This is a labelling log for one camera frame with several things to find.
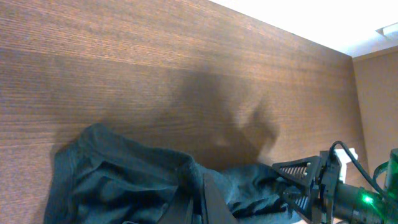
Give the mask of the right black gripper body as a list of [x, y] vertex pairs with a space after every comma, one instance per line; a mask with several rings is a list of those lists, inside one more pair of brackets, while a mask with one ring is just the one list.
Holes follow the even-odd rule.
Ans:
[[333, 223], [335, 218], [344, 220], [345, 212], [338, 200], [341, 162], [334, 152], [321, 151], [315, 169], [315, 183], [318, 193], [313, 201], [313, 222]]

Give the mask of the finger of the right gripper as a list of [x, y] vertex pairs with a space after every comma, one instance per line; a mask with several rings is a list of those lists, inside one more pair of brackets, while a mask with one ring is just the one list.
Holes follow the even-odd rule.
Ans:
[[271, 166], [281, 177], [302, 187], [311, 186], [320, 165], [321, 157], [312, 156]]
[[289, 205], [289, 210], [294, 210], [307, 223], [314, 223], [317, 220], [314, 213], [319, 192], [314, 188], [309, 195], [305, 195], [300, 189], [291, 186], [282, 192], [281, 198]]

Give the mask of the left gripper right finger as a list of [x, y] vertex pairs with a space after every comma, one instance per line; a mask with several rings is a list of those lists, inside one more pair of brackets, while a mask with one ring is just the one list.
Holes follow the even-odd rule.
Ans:
[[209, 174], [203, 174], [203, 193], [206, 224], [238, 224]]

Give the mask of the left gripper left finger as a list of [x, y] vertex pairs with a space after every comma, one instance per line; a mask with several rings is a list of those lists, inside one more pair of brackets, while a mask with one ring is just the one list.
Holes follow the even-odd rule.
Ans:
[[179, 187], [157, 224], [192, 224], [193, 218], [193, 198]]

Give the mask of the dark teal t-shirt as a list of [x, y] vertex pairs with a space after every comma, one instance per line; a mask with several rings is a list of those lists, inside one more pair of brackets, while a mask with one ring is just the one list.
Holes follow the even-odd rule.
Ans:
[[204, 221], [203, 176], [209, 175], [240, 223], [297, 223], [279, 194], [287, 182], [265, 164], [216, 171], [186, 153], [148, 147], [102, 124], [87, 127], [54, 156], [45, 223], [156, 223], [178, 188]]

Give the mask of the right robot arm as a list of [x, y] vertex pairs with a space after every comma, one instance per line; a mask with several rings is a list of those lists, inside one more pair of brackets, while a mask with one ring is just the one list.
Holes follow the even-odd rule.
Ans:
[[396, 224], [397, 207], [381, 195], [339, 179], [340, 159], [328, 151], [271, 166], [291, 184], [280, 193], [289, 211], [307, 223], [333, 223], [335, 218], [348, 223]]

